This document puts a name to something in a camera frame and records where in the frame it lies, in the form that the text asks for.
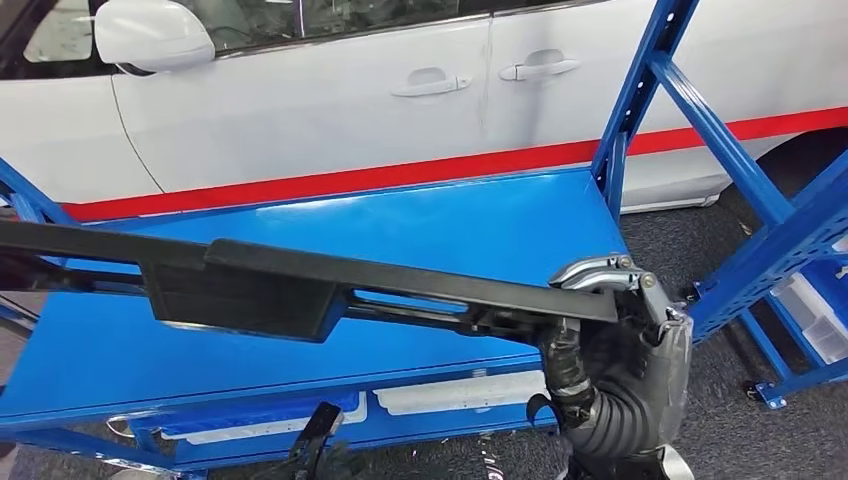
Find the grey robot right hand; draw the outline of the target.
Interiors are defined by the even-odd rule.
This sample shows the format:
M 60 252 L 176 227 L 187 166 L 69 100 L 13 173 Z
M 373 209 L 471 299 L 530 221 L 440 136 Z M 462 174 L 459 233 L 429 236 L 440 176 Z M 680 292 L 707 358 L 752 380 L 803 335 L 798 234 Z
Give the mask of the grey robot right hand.
M 610 293 L 617 319 L 588 349 L 568 317 L 539 340 L 547 391 L 527 403 L 529 421 L 549 408 L 574 450 L 625 458 L 671 442 L 682 422 L 691 363 L 693 320 L 669 299 L 657 276 L 630 256 L 573 262 L 553 288 Z

